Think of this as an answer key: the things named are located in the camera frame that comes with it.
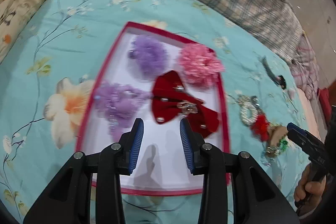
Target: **pink cloth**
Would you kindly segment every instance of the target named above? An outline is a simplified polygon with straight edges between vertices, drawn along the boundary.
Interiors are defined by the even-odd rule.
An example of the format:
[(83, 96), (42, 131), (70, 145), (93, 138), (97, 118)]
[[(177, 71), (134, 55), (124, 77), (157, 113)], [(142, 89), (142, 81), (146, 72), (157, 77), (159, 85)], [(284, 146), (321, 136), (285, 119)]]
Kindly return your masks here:
[(315, 52), (308, 38), (303, 34), (289, 67), (297, 87), (304, 91), (308, 100), (313, 98), (318, 88), (320, 67), (315, 61)]

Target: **red box rim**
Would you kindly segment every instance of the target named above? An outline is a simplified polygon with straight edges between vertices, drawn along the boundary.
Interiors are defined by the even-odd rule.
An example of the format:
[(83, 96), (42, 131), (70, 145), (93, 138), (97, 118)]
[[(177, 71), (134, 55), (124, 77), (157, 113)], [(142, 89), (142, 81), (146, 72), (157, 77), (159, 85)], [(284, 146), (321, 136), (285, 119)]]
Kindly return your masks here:
[[(85, 128), (90, 116), (90, 111), (93, 105), (93, 94), (95, 93), (95, 90), (100, 86), (101, 80), (105, 74), (105, 71), (110, 63), (111, 58), (113, 57), (117, 47), (119, 46), (121, 42), (121, 37), (126, 31), (127, 28), (136, 28), (148, 32), (152, 32), (158, 35), (162, 35), (164, 37), (171, 38), (173, 40), (177, 40), (182, 43), (197, 43), (195, 41), (192, 41), (186, 37), (181, 37), (177, 34), (158, 29), (152, 26), (136, 23), (129, 21), (125, 24), (117, 38), (115, 39), (115, 42), (113, 43), (113, 46), (111, 47), (109, 53), (107, 54), (104, 63), (98, 73), (98, 76), (96, 78), (95, 85), (93, 87), (93, 90), (90, 95), (90, 99), (88, 101), (88, 105), (86, 107), (83, 120), (81, 123), (81, 126), (79, 128), (78, 136), (77, 136), (77, 143), (76, 143), (76, 148), (75, 152), (80, 151), (81, 147), (83, 145), (84, 141), (84, 135), (85, 135)], [(218, 96), (219, 96), (219, 101), (220, 101), (220, 108), (221, 108), (221, 117), (222, 117), (222, 133), (223, 133), (223, 143), (222, 147), (224, 152), (229, 153), (230, 152), (230, 143), (229, 143), (229, 136), (228, 136), (228, 124), (227, 124), (227, 115), (226, 115), (226, 101), (224, 97), (224, 88), (222, 85), (222, 78), (221, 74), (218, 73)], [(227, 174), (226, 176), (226, 182), (229, 183), (229, 176)], [(121, 188), (121, 193), (123, 194), (131, 194), (131, 195), (146, 195), (146, 196), (180, 196), (180, 195), (193, 195), (193, 194), (200, 194), (202, 193), (202, 189), (193, 189), (193, 190), (178, 190), (178, 191), (149, 191), (149, 190), (135, 190), (135, 189), (128, 189), (128, 188)]]

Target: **metal screw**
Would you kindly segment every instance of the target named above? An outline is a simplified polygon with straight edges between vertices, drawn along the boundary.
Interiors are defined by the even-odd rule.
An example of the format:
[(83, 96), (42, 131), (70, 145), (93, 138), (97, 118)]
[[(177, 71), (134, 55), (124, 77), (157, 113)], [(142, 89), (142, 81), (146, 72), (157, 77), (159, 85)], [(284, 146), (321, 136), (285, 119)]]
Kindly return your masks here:
[(242, 158), (248, 159), (250, 157), (250, 153), (246, 152), (246, 151), (242, 151), (242, 152), (240, 152), (240, 156)]
[(76, 152), (76, 153), (73, 155), (73, 157), (74, 157), (76, 160), (80, 159), (82, 156), (83, 156), (83, 153), (82, 153), (82, 152)]
[(204, 150), (210, 150), (212, 148), (212, 145), (210, 143), (204, 143), (202, 147)]
[(111, 145), (111, 148), (112, 148), (113, 150), (119, 150), (119, 149), (121, 148), (121, 144), (120, 144), (120, 143), (113, 143), (113, 144)]

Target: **finger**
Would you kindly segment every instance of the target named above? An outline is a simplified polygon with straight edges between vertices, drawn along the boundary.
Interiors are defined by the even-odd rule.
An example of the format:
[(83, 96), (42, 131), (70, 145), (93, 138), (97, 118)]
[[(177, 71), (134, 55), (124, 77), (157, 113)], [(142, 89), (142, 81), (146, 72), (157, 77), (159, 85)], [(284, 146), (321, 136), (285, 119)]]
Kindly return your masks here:
[(313, 195), (322, 196), (325, 185), (326, 185), (326, 177), (323, 178), (322, 182), (319, 181), (308, 182), (305, 185), (305, 190)]
[(301, 180), (300, 180), (301, 183), (305, 184), (307, 182), (309, 173), (310, 173), (310, 164), (308, 164), (306, 168), (304, 169), (304, 171), (302, 172)]
[(299, 200), (304, 199), (306, 197), (306, 191), (303, 188), (303, 186), (296, 187), (295, 192), (296, 196), (298, 197)]
[(298, 201), (300, 201), (300, 198), (297, 196), (297, 194), (294, 192), (294, 200), (296, 201), (296, 202), (298, 202)]

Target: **pink flower hair clip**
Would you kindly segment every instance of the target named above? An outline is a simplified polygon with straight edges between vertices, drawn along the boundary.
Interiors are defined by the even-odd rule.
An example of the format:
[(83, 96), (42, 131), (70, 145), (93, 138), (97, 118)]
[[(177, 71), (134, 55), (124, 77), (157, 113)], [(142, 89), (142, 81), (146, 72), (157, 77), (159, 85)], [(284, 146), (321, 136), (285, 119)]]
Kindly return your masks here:
[(182, 67), (186, 81), (203, 88), (212, 87), (217, 82), (217, 74), (224, 71), (224, 66), (215, 53), (198, 43), (185, 46), (180, 51), (177, 62)]

